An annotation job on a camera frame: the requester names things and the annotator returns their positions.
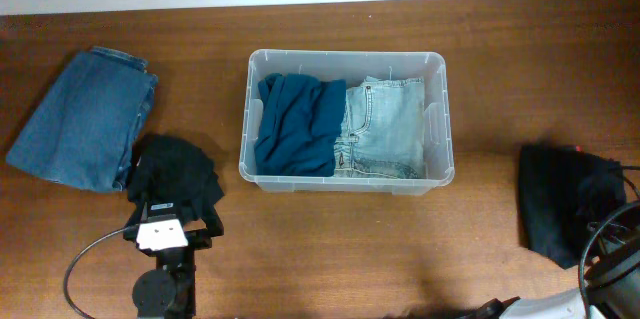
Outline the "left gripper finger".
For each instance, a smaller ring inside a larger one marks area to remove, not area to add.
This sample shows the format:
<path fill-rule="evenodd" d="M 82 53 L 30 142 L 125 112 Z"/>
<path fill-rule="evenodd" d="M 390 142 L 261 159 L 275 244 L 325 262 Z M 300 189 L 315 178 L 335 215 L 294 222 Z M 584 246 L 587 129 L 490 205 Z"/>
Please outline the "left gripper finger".
<path fill-rule="evenodd" d="M 135 228 L 139 226 L 145 214 L 146 214 L 146 204 L 145 203 L 137 204 L 133 213 L 125 223 L 125 228 Z"/>
<path fill-rule="evenodd" d="M 207 196 L 202 199 L 200 218 L 205 223 L 206 230 L 210 237 L 219 237 L 224 235 L 224 226 L 222 221 L 215 210 L 214 204 Z"/>

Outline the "black garment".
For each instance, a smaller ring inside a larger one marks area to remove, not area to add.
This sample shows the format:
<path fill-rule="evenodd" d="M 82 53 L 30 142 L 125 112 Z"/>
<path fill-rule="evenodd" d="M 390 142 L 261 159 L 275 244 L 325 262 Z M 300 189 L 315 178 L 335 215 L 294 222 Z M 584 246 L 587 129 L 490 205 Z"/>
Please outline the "black garment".
<path fill-rule="evenodd" d="M 201 203 L 215 204 L 224 192 L 215 163 L 198 146 L 177 137 L 154 135 L 133 171 L 127 199 L 137 205 L 174 203 L 186 222 L 202 220 Z"/>

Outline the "black shirt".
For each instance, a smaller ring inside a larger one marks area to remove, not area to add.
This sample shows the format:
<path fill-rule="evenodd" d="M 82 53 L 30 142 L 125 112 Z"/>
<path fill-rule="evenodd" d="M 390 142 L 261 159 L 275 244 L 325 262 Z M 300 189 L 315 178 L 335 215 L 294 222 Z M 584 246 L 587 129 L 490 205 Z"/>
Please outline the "black shirt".
<path fill-rule="evenodd" d="M 518 165 L 518 205 L 528 249 L 576 266 L 595 225 L 626 203 L 621 163 L 575 147 L 528 144 Z"/>

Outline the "dark blue jeans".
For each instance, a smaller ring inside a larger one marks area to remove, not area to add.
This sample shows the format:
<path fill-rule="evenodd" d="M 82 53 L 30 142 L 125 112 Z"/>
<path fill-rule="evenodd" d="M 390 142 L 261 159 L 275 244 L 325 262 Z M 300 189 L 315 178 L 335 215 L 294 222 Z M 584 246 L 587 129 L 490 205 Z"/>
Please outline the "dark blue jeans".
<path fill-rule="evenodd" d="M 132 147 L 153 107 L 148 61 L 94 46 L 57 77 L 7 153 L 38 178 L 98 193 L 122 191 Z"/>

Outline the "navy blue garment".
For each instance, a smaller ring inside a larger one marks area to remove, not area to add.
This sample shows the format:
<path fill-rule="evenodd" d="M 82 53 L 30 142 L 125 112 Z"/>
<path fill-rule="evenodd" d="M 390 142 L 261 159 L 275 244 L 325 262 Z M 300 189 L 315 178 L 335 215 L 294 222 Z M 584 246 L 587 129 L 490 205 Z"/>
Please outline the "navy blue garment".
<path fill-rule="evenodd" d="M 272 73 L 258 83 L 264 104 L 254 145 L 259 175 L 330 177 L 346 107 L 346 82 Z"/>

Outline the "light blue jeans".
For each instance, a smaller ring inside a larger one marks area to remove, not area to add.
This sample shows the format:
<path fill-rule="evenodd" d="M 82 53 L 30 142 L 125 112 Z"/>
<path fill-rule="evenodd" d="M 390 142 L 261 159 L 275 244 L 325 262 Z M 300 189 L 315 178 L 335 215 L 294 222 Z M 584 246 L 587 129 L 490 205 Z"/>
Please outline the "light blue jeans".
<path fill-rule="evenodd" d="M 424 179 L 422 77 L 366 77 L 346 90 L 341 134 L 334 145 L 336 177 Z"/>

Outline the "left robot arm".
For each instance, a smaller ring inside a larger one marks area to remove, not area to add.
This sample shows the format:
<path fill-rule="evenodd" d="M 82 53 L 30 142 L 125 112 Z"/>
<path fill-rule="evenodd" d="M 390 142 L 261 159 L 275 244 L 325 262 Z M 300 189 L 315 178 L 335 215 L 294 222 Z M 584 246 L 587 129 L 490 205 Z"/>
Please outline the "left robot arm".
<path fill-rule="evenodd" d="M 123 238 L 155 260 L 132 289 L 139 318 L 196 316 L 195 253 L 212 247 L 224 227 L 209 199 L 144 199 L 126 222 Z"/>

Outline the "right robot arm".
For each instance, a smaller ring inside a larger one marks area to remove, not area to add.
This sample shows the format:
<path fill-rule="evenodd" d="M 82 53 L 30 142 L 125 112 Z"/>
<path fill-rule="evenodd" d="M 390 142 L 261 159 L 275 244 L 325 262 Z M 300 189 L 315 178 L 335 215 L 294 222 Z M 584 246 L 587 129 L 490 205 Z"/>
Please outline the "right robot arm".
<path fill-rule="evenodd" d="M 471 319 L 635 319 L 639 316 L 639 229 L 617 227 L 601 245 L 604 256 L 585 273 L 586 295 L 577 289 L 543 299 L 493 299 Z"/>

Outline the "clear plastic storage bin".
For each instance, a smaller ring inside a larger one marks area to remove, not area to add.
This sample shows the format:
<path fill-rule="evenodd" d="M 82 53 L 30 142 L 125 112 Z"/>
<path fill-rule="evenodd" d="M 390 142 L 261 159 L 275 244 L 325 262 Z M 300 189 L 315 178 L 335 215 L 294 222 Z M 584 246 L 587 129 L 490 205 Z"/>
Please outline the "clear plastic storage bin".
<path fill-rule="evenodd" d="M 258 83 L 271 73 L 300 73 L 321 81 L 343 79 L 360 84 L 366 77 L 400 80 L 425 79 L 425 105 L 421 119 L 426 177 L 424 179 L 374 179 L 259 175 L 254 145 L 265 104 Z M 436 52 L 367 52 L 259 49 L 248 62 L 239 173 L 267 192 L 342 191 L 383 192 L 421 196 L 454 178 L 454 152 L 448 103 L 446 62 Z"/>

